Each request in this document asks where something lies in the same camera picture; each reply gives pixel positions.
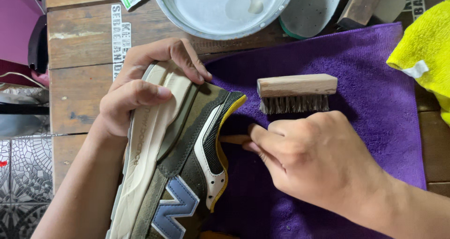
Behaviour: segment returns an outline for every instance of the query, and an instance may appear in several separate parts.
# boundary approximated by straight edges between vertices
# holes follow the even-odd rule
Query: shoe sole
[[[192,82],[173,61],[151,64],[143,80],[168,87],[171,100],[143,106],[132,112],[129,143],[120,184],[111,214],[106,239],[128,239],[139,208],[156,169],[158,152],[167,127],[175,120]]]

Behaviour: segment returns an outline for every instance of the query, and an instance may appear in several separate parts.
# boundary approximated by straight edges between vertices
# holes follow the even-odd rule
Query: left hand
[[[131,122],[131,110],[139,106],[164,103],[171,98],[169,89],[141,79],[153,61],[170,59],[183,69],[194,83],[211,81],[212,75],[185,38],[167,38],[134,46],[128,50],[119,75],[100,102],[100,114],[96,121],[101,121],[102,128],[107,133],[126,137]]]

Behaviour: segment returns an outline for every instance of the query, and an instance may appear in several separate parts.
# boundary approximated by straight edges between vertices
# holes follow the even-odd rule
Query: n logo
[[[180,176],[171,178],[166,190],[172,195],[173,200],[159,201],[152,227],[166,239],[180,239],[183,238],[186,229],[175,217],[192,216],[200,199]]]

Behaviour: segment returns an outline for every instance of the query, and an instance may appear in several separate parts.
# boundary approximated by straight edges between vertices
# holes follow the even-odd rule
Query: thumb
[[[163,86],[143,80],[133,80],[108,93],[100,102],[100,113],[112,120],[120,121],[124,114],[139,106],[150,106],[166,102],[171,91]]]
[[[269,170],[270,175],[272,176],[273,181],[277,178],[280,178],[285,174],[284,168],[281,163],[278,161],[275,156],[261,149],[256,143],[253,141],[246,142],[242,144],[242,148],[247,151],[251,151],[259,155],[261,160],[264,162],[265,166]]]

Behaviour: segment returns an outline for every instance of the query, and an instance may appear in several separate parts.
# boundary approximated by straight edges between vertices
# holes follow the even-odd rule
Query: olive green suede sneaker
[[[219,131],[247,98],[193,84],[173,61],[150,65],[143,80],[168,87],[173,97],[132,113],[106,238],[197,238],[228,182]]]

